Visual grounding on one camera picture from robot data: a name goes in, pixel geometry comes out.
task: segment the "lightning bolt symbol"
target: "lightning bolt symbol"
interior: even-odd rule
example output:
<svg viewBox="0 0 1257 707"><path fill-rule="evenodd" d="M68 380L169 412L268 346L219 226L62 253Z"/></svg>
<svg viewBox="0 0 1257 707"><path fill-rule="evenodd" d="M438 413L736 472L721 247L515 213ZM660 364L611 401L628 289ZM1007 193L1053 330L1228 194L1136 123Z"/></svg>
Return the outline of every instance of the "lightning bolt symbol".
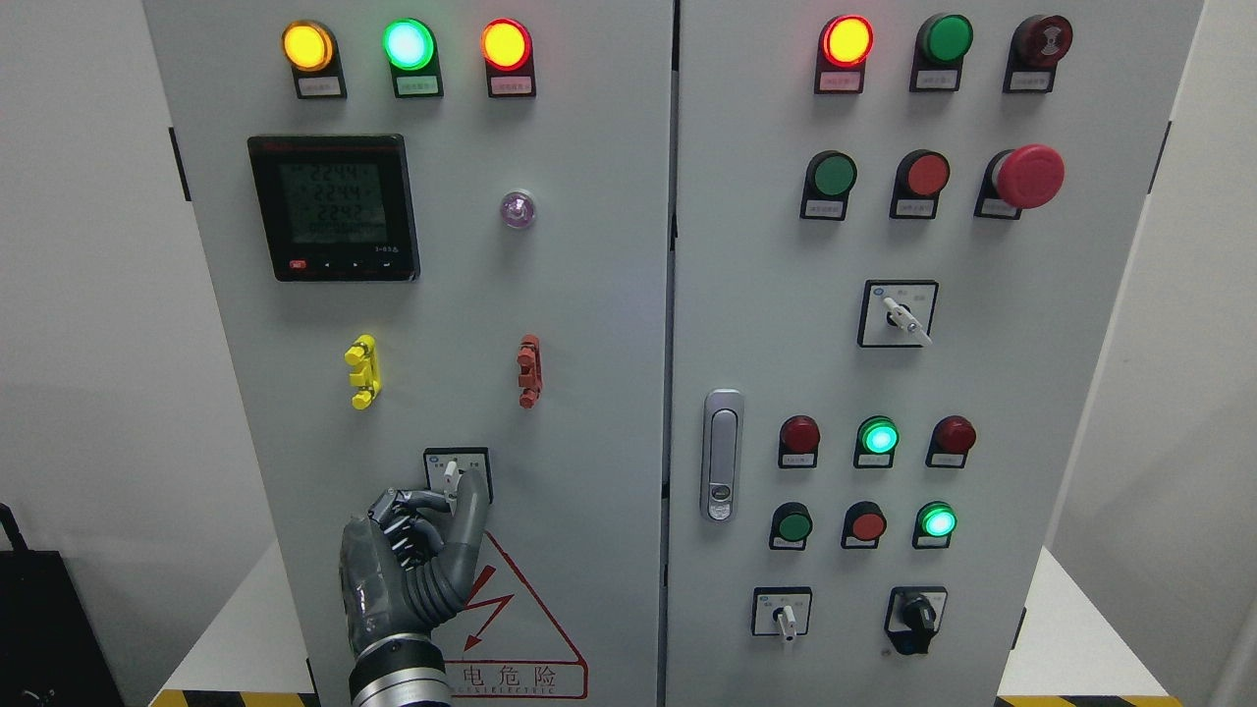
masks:
<svg viewBox="0 0 1257 707"><path fill-rule="evenodd" d="M469 609L479 609L480 606L488 606L490 604L497 604L498 606L493 610L491 614L489 614L489 618L485 619L484 624L480 626L480 630L468 637L466 643L463 645L464 653L466 653L471 648L475 648L475 645L480 643L481 640L480 634L484 633L484 629L489 628L489 624L491 624L493 620L498 618L498 614L500 614L502 610L507 608L507 604L510 604L510 600L515 598L514 594L507 594L504 596L495 596L493 599L485 599L483 601L471 603L471 600L475 599L475 595L479 594L479 591L484 587L485 584L488 584L489 577L491 577L493 574L497 571L498 569L494 567L493 565L485 565L484 569L480 570L480 576L476 577L475 584L471 585L471 594L468 596L468 605L463 608L464 611Z"/></svg>

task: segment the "robotic hand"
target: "robotic hand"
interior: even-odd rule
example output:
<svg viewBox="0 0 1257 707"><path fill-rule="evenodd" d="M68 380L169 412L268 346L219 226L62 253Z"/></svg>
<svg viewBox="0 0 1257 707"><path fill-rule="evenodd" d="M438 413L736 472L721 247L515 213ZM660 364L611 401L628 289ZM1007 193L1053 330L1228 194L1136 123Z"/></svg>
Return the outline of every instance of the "robotic hand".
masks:
<svg viewBox="0 0 1257 707"><path fill-rule="evenodd" d="M421 508L449 513L440 531ZM434 491L390 488L341 537L341 594L356 664L353 707L450 704L434 628L466 605L489 515L481 470L461 474L456 503Z"/></svg>

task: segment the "red terminal block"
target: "red terminal block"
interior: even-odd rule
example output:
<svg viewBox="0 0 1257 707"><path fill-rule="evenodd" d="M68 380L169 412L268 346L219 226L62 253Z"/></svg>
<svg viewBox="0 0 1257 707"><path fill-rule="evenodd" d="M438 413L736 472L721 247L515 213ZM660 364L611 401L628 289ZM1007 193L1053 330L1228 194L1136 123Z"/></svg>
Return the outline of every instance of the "red terminal block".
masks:
<svg viewBox="0 0 1257 707"><path fill-rule="evenodd" d="M532 409L542 396L542 343L537 336L525 333L519 341L519 353L515 353L515 362L519 364L519 406L524 410Z"/></svg>

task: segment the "yellow terminal block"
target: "yellow terminal block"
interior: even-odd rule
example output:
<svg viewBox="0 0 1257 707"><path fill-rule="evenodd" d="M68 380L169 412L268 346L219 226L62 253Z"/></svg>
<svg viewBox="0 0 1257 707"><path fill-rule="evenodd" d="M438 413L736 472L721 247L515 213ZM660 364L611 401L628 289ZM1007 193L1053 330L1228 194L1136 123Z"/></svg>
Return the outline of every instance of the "yellow terminal block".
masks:
<svg viewBox="0 0 1257 707"><path fill-rule="evenodd" d="M363 333L344 352L344 362L351 366L349 385L357 392L349 399L354 410L366 410L380 395L380 360L376 357L376 337Z"/></svg>

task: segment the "red indicator light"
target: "red indicator light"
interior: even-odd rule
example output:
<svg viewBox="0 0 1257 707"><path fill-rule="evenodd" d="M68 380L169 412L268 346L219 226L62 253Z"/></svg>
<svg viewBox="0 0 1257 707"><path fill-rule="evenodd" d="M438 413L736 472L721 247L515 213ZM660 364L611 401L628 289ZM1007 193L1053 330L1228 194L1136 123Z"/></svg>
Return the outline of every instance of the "red indicator light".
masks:
<svg viewBox="0 0 1257 707"><path fill-rule="evenodd" d="M886 518L879 513L865 513L851 523L851 535L865 542L877 540L886 532Z"/></svg>
<svg viewBox="0 0 1257 707"><path fill-rule="evenodd" d="M498 18L480 34L484 60L503 72L523 67L533 54L533 38L524 25L510 18Z"/></svg>
<svg viewBox="0 0 1257 707"><path fill-rule="evenodd" d="M835 67L859 67L872 52L872 25L860 15L842 15L821 33L821 53Z"/></svg>
<svg viewBox="0 0 1257 707"><path fill-rule="evenodd" d="M781 440L794 454L807 454L821 444L821 428L807 415L794 415L782 425Z"/></svg>
<svg viewBox="0 0 1257 707"><path fill-rule="evenodd" d="M908 167L908 189L918 196L933 196L947 186L952 169L941 155L925 153Z"/></svg>

